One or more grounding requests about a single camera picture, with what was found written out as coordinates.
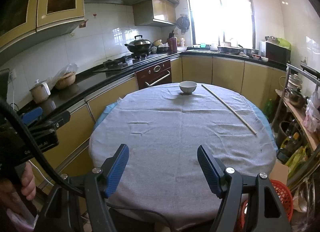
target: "finger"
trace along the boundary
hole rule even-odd
[[[0,191],[4,193],[10,193],[13,189],[13,185],[10,180],[8,179],[2,179],[0,181]]]
[[[0,202],[6,207],[11,209],[13,212],[16,212],[17,214],[20,214],[20,208],[17,206],[15,202],[13,202],[12,197],[0,191]]]
[[[21,177],[21,184],[23,187],[27,187],[29,183],[34,178],[33,172],[32,172],[32,166],[30,163],[26,163],[26,167],[24,169],[23,175]]]
[[[35,184],[35,177],[33,176],[31,182],[28,184],[28,186],[23,187],[21,189],[21,193],[24,196],[28,196],[31,192],[33,192],[33,190],[36,189],[36,184]]]
[[[34,190],[26,197],[27,200],[33,200],[36,196],[36,187]]]

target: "microwave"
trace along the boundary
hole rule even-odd
[[[290,63],[291,51],[269,41],[260,41],[260,55],[269,61],[286,65]]]

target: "metal screw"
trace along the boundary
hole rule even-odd
[[[95,168],[92,169],[92,172],[95,173],[95,174],[98,174],[98,173],[101,172],[101,168],[95,167]]]
[[[266,173],[264,173],[264,172],[259,173],[259,175],[260,175],[260,177],[263,178],[263,179],[268,178],[268,175],[267,175]]]
[[[226,172],[228,172],[229,174],[232,174],[232,173],[235,173],[235,169],[228,167],[228,168],[226,168]]]
[[[62,174],[60,175],[60,177],[61,177],[62,179],[66,179],[66,178],[68,178],[68,174],[67,174],[67,173],[62,173]]]

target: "kitchen counter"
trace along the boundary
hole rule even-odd
[[[31,101],[27,105],[25,105],[20,111],[19,114],[28,112],[38,106],[43,109],[42,119],[40,122],[43,122],[51,117],[57,115],[58,113],[67,110],[77,102],[84,99],[86,96],[91,93],[103,88],[104,86],[120,79],[130,74],[134,74],[135,72],[147,68],[153,64],[165,61],[167,59],[173,59],[175,57],[179,57],[181,55],[204,55],[204,56],[215,56],[215,57],[225,57],[237,60],[250,61],[253,63],[269,66],[272,68],[277,68],[285,71],[286,66],[281,65],[272,61],[262,62],[254,59],[250,59],[247,57],[243,57],[240,55],[230,55],[219,52],[214,52],[210,50],[186,50],[184,52],[178,52],[173,55],[163,54],[161,57],[157,57],[155,59],[150,59],[144,61],[144,63],[139,64],[138,67],[128,68],[121,71],[107,71],[102,73],[94,73],[95,70],[103,68],[103,64],[90,68],[84,72],[81,72],[76,75],[76,81],[71,86],[63,89],[57,90],[53,89],[51,91],[50,97],[42,102],[41,104],[35,104],[34,101]]]

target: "white tablecloth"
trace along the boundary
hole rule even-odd
[[[244,97],[225,88],[206,86],[237,111],[257,135],[201,84],[192,95],[184,95],[177,83],[128,94],[90,138],[95,166],[101,166],[121,143],[130,150],[110,203],[157,211],[176,229],[213,219],[220,200],[211,193],[197,161],[201,144],[226,167],[242,174],[270,173],[275,150]],[[162,221],[144,212],[123,213],[145,221]]]

